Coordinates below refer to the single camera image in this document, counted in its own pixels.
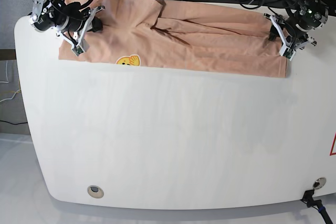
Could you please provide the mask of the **robot arm image-left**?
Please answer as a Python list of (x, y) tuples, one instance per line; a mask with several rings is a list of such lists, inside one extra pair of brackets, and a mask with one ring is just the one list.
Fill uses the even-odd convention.
[(62, 33), (75, 33), (84, 29), (85, 23), (92, 14), (90, 4), (65, 0), (34, 0), (29, 22), (39, 32), (54, 28)]

